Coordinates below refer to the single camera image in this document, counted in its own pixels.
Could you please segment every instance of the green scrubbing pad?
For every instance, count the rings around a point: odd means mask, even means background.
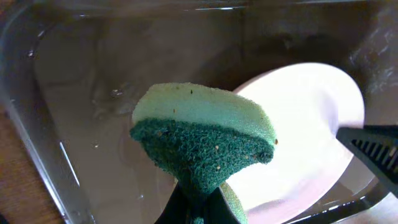
[[[230,175],[271,161],[276,142],[260,106],[228,91],[194,84],[152,86],[133,113],[131,136],[202,203]]]

